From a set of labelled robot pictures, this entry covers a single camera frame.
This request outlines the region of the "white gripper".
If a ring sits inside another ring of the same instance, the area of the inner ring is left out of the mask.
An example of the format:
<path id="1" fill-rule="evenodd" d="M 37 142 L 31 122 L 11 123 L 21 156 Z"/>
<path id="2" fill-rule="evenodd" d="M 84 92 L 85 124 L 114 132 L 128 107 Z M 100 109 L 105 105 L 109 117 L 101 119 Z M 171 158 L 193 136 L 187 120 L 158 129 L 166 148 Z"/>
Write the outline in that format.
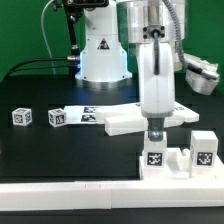
<path id="1" fill-rule="evenodd" d="M 140 108 L 143 117 L 148 118 L 148 138 L 162 140 L 164 117 L 174 111 L 175 84 L 171 47 L 159 44 L 159 74 L 154 74 L 155 53 L 153 44 L 138 46 L 138 71 Z"/>

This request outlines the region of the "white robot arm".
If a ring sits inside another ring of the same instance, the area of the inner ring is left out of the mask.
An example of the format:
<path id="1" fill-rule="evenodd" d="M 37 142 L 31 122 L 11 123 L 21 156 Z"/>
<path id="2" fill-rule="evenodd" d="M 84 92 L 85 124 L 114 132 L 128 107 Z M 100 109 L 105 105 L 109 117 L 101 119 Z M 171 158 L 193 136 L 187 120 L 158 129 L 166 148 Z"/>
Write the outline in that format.
<path id="1" fill-rule="evenodd" d="M 174 72 L 187 70 L 194 91 L 210 94 L 220 76 L 183 51 L 186 0 L 109 0 L 105 8 L 85 7 L 86 44 L 80 81 L 111 86 L 131 77 L 124 44 L 137 58 L 140 108 L 148 138 L 163 139 L 164 119 L 174 113 Z"/>

